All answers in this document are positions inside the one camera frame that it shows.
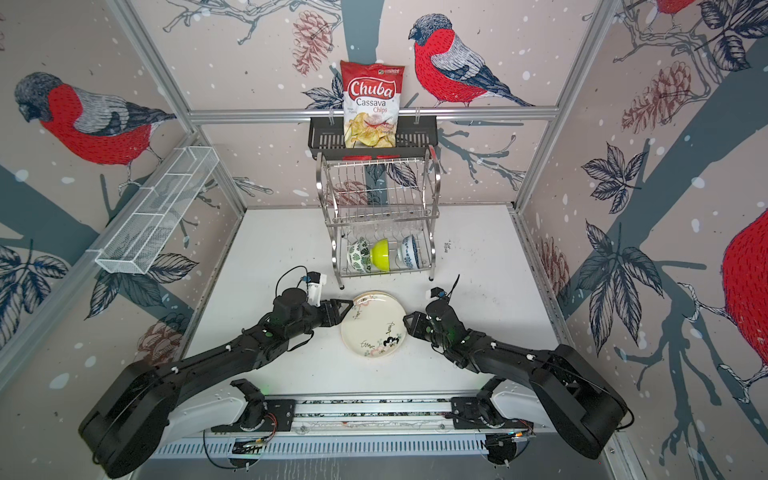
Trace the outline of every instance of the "white wire basket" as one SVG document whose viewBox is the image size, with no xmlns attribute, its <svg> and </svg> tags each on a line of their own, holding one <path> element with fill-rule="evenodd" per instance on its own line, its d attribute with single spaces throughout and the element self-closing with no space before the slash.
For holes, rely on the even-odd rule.
<svg viewBox="0 0 768 480">
<path fill-rule="evenodd" d="M 212 147 L 176 153 L 168 172 L 142 187 L 149 194 L 99 253 L 96 263 L 109 273 L 146 273 L 219 163 Z"/>
<path fill-rule="evenodd" d="M 435 276 L 435 220 L 439 216 L 440 166 L 435 149 L 424 157 L 328 160 L 317 158 L 317 193 L 333 249 L 332 263 L 339 286 L 342 278 L 429 271 Z M 413 236 L 419 261 L 405 264 L 399 255 L 403 240 Z M 355 270 L 347 247 L 360 238 L 373 245 L 387 240 L 389 270 Z"/>
</svg>

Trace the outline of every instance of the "lime green bowl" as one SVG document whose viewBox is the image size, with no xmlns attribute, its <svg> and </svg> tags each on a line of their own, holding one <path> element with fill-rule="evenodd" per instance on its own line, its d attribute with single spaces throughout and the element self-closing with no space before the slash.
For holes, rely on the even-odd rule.
<svg viewBox="0 0 768 480">
<path fill-rule="evenodd" d="M 371 249 L 371 261 L 382 272 L 389 272 L 389 241 L 379 240 Z"/>
</svg>

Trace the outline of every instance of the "stainless steel dish rack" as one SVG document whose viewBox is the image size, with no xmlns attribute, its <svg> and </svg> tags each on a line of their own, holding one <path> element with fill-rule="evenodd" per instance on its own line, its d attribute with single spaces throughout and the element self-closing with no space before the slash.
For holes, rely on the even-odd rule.
<svg viewBox="0 0 768 480">
<path fill-rule="evenodd" d="M 440 168 L 435 148 L 423 157 L 329 160 L 317 155 L 317 194 L 331 238 L 331 261 L 339 287 L 344 278 L 387 273 L 425 272 L 435 278 L 435 221 L 439 216 Z M 413 235 L 418 268 L 409 269 L 398 257 L 401 242 Z M 387 239 L 389 271 L 372 266 L 370 273 L 354 270 L 347 247 L 360 237 L 372 247 Z"/>
</svg>

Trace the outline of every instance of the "decorated plate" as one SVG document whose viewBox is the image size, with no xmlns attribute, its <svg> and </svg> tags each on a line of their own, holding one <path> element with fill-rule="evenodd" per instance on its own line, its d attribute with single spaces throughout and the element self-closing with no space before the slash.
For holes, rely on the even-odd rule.
<svg viewBox="0 0 768 480">
<path fill-rule="evenodd" d="M 406 311 L 395 298 L 384 292 L 368 292 L 354 299 L 354 306 L 341 322 L 344 345 L 361 356 L 389 355 L 406 338 L 402 322 Z"/>
</svg>

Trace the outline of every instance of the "black shelf basket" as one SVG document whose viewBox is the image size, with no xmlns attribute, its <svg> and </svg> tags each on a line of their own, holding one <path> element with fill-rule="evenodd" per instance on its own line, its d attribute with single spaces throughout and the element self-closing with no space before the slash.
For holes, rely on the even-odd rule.
<svg viewBox="0 0 768 480">
<path fill-rule="evenodd" d="M 344 157 L 361 155 L 424 157 L 425 149 L 429 145 L 437 146 L 437 117 L 422 115 L 418 123 L 415 120 L 415 116 L 398 118 L 397 133 L 395 133 L 396 147 L 346 148 L 344 147 L 344 120 L 334 118 L 331 125 L 329 118 L 315 117 L 310 121 L 310 151 L 315 160 L 321 151 L 328 160 L 342 160 Z"/>
</svg>

